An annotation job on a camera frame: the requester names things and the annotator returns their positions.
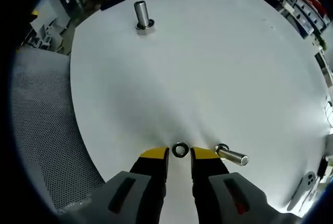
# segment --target desk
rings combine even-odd
[[[309,47],[263,0],[145,0],[156,32],[139,36],[133,4],[98,11],[75,31],[75,116],[105,181],[147,149],[218,142],[225,161],[281,210],[317,171],[329,133],[328,92]],[[190,156],[170,155],[161,224],[198,223]]]

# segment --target white tabletop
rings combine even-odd
[[[225,161],[283,208],[317,171],[329,132],[327,87],[308,45],[262,0],[145,0],[156,32],[139,36],[133,4],[75,31],[71,89],[78,126],[105,181],[147,149],[218,142]],[[198,223],[190,157],[170,155],[160,223]]]

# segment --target metal peg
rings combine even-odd
[[[231,151],[229,150],[228,145],[223,143],[215,146],[215,152],[221,159],[227,159],[239,166],[245,166],[249,162],[249,157],[247,155]]]
[[[153,32],[154,21],[149,18],[147,6],[145,1],[139,1],[134,3],[134,9],[137,17],[138,24],[135,29],[140,35],[147,35]]]

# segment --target silver metal rod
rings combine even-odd
[[[231,151],[227,145],[222,143],[215,147],[215,151],[220,158],[227,159],[240,166],[245,166],[249,162],[249,157],[247,155]]]
[[[146,28],[149,26],[149,17],[145,1],[139,1],[134,3],[134,9],[139,22],[140,27]]]

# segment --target gray mesh panel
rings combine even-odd
[[[40,170],[35,180],[42,178],[56,211],[86,199],[104,184],[75,120],[67,56],[33,48],[20,51],[11,99],[24,164],[34,170],[30,175]]]

